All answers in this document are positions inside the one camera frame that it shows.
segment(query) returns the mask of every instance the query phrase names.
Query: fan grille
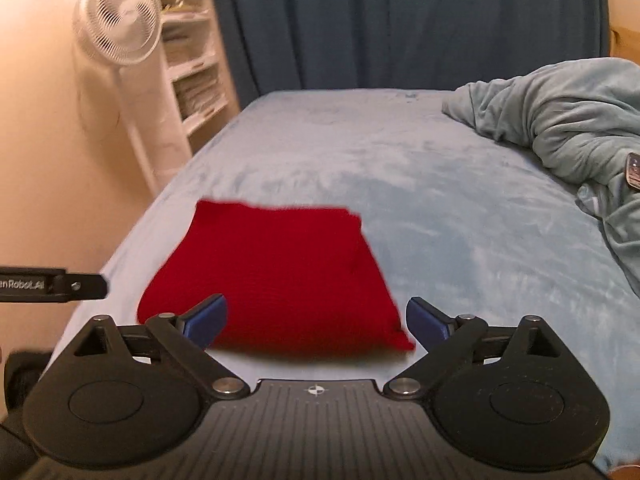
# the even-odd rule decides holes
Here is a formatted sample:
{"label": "fan grille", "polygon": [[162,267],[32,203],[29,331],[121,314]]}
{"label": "fan grille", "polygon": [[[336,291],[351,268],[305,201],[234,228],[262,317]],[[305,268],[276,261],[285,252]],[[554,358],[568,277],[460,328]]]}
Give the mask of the fan grille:
{"label": "fan grille", "polygon": [[130,65],[144,60],[158,44],[160,0],[81,0],[79,7],[80,33],[94,56]]}

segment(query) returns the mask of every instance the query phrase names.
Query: shelving unit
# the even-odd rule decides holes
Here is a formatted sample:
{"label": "shelving unit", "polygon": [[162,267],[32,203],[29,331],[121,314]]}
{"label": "shelving unit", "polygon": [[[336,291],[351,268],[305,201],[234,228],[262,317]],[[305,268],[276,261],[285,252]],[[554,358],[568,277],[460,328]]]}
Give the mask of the shelving unit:
{"label": "shelving unit", "polygon": [[[189,139],[213,118],[216,129],[222,127],[239,112],[238,99],[212,0],[162,0],[162,4],[162,70],[174,93],[172,104],[182,117],[183,134]],[[187,96],[180,88],[189,81],[194,85]]]}

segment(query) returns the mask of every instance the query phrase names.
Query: ribbed black surface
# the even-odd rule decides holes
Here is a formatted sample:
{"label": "ribbed black surface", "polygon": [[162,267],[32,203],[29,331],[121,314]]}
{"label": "ribbed black surface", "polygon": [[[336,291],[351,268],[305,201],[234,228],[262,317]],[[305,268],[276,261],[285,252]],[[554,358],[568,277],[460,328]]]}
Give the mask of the ribbed black surface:
{"label": "ribbed black surface", "polygon": [[[313,386],[321,386],[319,395]],[[146,464],[105,472],[43,460],[29,480],[593,480],[584,465],[539,475],[472,460],[435,431],[414,402],[371,381],[263,381],[245,400],[219,402],[186,442]]]}

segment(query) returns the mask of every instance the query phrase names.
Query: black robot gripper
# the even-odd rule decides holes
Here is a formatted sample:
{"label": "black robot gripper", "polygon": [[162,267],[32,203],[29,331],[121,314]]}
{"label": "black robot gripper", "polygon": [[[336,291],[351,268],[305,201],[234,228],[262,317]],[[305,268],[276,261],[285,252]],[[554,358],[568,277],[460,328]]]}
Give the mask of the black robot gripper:
{"label": "black robot gripper", "polygon": [[490,327],[412,298],[407,325],[428,354],[382,391],[252,392],[202,351],[225,321],[219,294],[143,326],[89,320],[5,424],[0,479],[604,478],[591,460],[606,400],[538,316]]}

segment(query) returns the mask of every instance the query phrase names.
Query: smartphone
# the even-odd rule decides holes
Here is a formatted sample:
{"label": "smartphone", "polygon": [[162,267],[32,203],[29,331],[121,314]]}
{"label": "smartphone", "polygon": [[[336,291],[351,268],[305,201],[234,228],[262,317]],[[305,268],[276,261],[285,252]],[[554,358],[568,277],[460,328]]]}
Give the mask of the smartphone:
{"label": "smartphone", "polygon": [[640,190],[640,155],[629,153],[626,158],[626,183],[631,187]]}

